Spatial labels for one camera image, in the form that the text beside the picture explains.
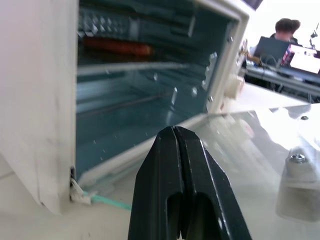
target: table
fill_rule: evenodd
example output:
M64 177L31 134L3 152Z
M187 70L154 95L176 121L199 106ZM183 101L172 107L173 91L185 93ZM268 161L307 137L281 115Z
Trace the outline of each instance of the table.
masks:
M224 114L248 112L258 109L300 106L306 101L246 82L236 99L225 98L221 110Z
M311 176L306 172L292 181L286 177L286 159L298 152L315 169L320 167L319 121L320 104L307 104L212 115L191 128L226 172L253 240L318 239L319 175L305 181L304 176ZM144 156L135 165L110 173L92 190L118 203L131 204L135 176L143 160ZM15 174L2 178L0 189L3 239L127 238L128 209L73 203L63 216L54 216L33 201Z
M247 67L247 69L242 69L241 72L244 72L250 77L279 84L305 94L320 96L320 87L305 83L302 80L297 80L296 78L281 76L275 71L269 69L264 69L262 67Z

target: laptop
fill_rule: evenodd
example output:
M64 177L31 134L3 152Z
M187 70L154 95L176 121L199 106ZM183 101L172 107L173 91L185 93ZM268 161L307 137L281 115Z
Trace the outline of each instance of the laptop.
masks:
M262 36L253 55L260 58L262 64L275 67L290 45L287 41Z
M290 44L283 55L281 66L320 77L320 51Z

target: clamp jaw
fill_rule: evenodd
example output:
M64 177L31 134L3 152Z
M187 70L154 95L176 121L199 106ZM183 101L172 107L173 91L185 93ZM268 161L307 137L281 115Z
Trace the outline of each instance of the clamp jaw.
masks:
M251 240L226 173L198 136L167 127L134 187L128 240Z

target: screw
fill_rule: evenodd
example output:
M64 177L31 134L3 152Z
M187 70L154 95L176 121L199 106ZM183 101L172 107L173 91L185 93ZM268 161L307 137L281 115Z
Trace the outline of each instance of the screw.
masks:
M217 56L218 56L217 53L214 52L214 53L210 54L210 58L209 58L209 59L214 59L214 58L216 58Z
M195 98L195 97L197 96L197 94L198 94L198 90L197 90L197 88L194 86L194 87L192 88L192 91L191 91L191 96L192 96L193 98Z
M172 98L171 98L171 104L175 105L176 99L177 99L178 89L175 87L173 89Z
M223 228L223 226L222 226L222 221L221 221L220 217L218 217L218 223L219 223L219 227L220 227L220 229L222 229L222 228Z
M228 37L227 42L228 42L229 44L233 43L233 42L234 42L233 37L232 37L232 36Z
M293 154L292 156L290 156L289 161L291 163L295 163L295 164L304 164L307 162L306 158L304 155L302 154Z

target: dark hair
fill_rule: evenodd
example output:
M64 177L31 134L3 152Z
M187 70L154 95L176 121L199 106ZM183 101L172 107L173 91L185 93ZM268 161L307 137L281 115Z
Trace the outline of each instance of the dark hair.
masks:
M300 28L300 21L291 20L289 18L282 18L275 24L276 32L285 32L294 34Z
M301 26L301 22L299 20L292 20L292 33L294 34Z

